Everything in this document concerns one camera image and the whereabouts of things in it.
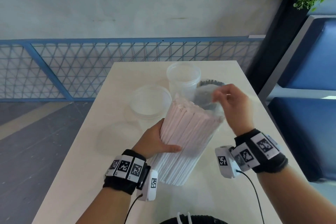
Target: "beige floor stripe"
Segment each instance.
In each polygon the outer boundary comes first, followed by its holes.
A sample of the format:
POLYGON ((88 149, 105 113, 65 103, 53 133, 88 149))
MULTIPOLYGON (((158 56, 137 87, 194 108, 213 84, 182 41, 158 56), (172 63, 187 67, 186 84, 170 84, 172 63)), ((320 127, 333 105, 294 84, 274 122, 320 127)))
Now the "beige floor stripe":
POLYGON ((71 102, 49 102, 0 126, 0 140, 67 106, 71 102))

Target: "person's left hand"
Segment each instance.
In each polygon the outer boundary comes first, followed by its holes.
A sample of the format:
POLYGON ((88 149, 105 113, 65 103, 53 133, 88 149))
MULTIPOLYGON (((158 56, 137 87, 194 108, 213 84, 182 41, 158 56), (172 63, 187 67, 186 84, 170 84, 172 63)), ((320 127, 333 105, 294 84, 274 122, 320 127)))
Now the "person's left hand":
POLYGON ((181 146, 164 144, 161 141, 160 129, 163 121, 164 119, 160 120, 153 127, 147 129, 132 150, 141 154, 146 159, 149 159, 158 153, 181 151, 181 146))

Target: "blue leather bench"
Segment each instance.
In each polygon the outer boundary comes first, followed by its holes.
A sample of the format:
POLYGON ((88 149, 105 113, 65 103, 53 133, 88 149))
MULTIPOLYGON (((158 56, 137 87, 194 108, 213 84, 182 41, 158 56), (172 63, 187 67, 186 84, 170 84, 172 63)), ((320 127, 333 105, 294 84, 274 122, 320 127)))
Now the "blue leather bench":
POLYGON ((268 108, 306 178, 336 181, 336 100, 274 98, 268 108))
POLYGON ((291 89, 336 90, 336 18, 313 20, 278 84, 291 89))

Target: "wire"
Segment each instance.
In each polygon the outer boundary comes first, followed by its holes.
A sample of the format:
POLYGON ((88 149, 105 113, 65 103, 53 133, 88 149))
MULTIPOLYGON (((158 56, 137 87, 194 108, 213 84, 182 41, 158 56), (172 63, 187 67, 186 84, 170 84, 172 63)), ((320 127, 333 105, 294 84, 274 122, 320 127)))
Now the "wire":
POLYGON ((261 205, 260 205, 260 201, 259 201, 258 193, 257 193, 257 190, 256 190, 255 187, 254 187, 253 182, 251 181, 250 177, 248 177, 247 174, 243 173, 242 171, 236 170, 236 172, 245 175, 245 176, 247 177, 247 179, 250 180, 250 182, 251 182, 251 184, 252 184, 252 186, 253 186, 253 188, 254 188, 255 194, 257 195, 257 199, 258 199, 258 204, 259 204, 259 209, 260 209, 260 213, 261 213, 262 222, 263 222, 263 224, 265 224, 264 216, 263 216, 263 211, 261 210, 261 205))
POLYGON ((133 201, 133 204, 131 205, 131 207, 128 209, 128 213, 127 213, 127 215, 126 215, 126 219, 125 219, 125 222, 124 222, 124 224, 126 223, 126 221, 127 221, 127 217, 128 217, 128 215, 129 215, 129 212, 131 211, 131 209, 132 209, 132 206, 134 205, 134 203, 135 203, 135 201, 137 201, 140 197, 142 197, 143 196, 143 194, 141 193, 141 195, 140 196, 138 196, 134 201, 133 201))

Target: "gray tile floor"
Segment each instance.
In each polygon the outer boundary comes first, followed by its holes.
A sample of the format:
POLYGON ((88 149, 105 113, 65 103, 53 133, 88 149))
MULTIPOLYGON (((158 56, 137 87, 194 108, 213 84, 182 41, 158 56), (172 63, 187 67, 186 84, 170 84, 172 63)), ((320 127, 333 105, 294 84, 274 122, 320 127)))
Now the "gray tile floor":
MULTIPOLYGON (((0 103, 0 125, 44 103, 0 103)), ((71 103, 0 140, 0 223, 32 223, 92 102, 71 103)))

